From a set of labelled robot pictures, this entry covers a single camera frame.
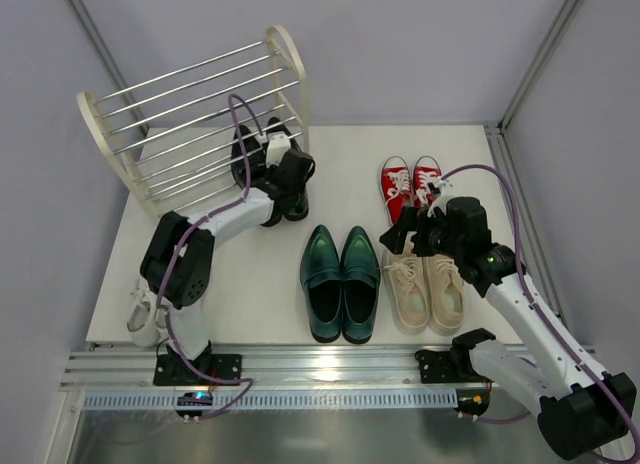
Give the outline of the beige lace sneaker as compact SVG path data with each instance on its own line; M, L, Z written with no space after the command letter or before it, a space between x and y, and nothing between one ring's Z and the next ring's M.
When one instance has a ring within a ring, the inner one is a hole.
M431 309L430 327L439 335L454 335L465 317L464 281L454 261L444 255L423 259Z
M385 251L382 276L396 328L406 335L422 333L431 316L422 260L408 248L401 255Z

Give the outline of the red canvas sneaker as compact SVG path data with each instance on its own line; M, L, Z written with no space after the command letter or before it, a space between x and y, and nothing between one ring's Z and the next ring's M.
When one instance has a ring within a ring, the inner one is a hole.
M419 207L429 207L437 195L433 185L442 175L438 162L432 156L421 156L412 171L414 202Z
M395 224L402 210L414 205L412 175L403 158L391 156L384 162L380 186L390 223Z

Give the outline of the white sneaker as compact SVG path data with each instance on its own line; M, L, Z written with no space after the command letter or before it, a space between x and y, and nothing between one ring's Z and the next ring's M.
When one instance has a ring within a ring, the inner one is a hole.
M145 279L136 279L130 295L134 306L126 323L127 331L134 345L151 348L168 336L164 313Z

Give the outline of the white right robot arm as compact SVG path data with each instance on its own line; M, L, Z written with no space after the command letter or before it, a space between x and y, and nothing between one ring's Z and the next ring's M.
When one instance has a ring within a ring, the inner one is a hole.
M631 420L634 383L624 373L607 371L569 333L514 251L493 241L478 199L445 198L429 210L406 206L379 241L393 254L411 242L418 257L453 259L462 279L506 319L535 362L524 362L478 329L454 346L460 370L497 383L519 401L559 457L572 460L639 436Z

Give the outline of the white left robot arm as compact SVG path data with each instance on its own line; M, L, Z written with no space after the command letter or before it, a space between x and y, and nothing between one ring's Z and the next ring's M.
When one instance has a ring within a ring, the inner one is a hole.
M189 366L210 350L200 299L211 277L214 252L256 226L273 225L302 198L315 172L307 153L288 150L238 197L198 218L164 214L140 265L140 275L165 316L170 347Z

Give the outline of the white metal shoe shelf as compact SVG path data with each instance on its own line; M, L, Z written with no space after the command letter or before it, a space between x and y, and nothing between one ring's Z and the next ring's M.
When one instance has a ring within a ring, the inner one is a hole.
M76 100L97 148L150 218L206 207L236 189L237 125L250 137L285 126L309 148L307 73L280 25L250 44Z

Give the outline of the aluminium right frame rail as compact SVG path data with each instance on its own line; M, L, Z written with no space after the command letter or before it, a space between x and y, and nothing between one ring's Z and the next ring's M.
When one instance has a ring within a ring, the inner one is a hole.
M544 254L542 242L535 229L533 215L525 196L523 181L520 178L508 141L496 125L485 125L484 132L494 167L509 181L518 208L519 229L523 262L531 275L539 294L545 298L552 312L566 324L563 302L558 293L548 260Z

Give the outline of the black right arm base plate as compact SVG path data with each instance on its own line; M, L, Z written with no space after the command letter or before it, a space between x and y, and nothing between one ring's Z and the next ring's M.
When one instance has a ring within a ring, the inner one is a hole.
M418 350L414 354L422 384L448 384L458 381L449 351Z

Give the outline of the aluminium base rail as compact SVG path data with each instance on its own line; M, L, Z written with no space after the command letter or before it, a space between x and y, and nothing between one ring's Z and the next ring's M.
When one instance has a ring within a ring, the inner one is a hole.
M446 345L215 345L213 351L242 356L241 372L258 387L394 386L419 382L415 353ZM147 390L153 386L156 353L130 345L98 346L70 354L61 391Z

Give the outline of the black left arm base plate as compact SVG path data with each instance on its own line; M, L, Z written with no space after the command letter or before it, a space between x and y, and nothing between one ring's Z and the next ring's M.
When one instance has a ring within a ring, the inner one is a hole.
M236 381L241 378L242 364L240 354L209 354L191 363L198 370L194 373L178 354L170 352L156 359L152 382L159 387L211 385L212 382L203 379L201 374L218 380Z

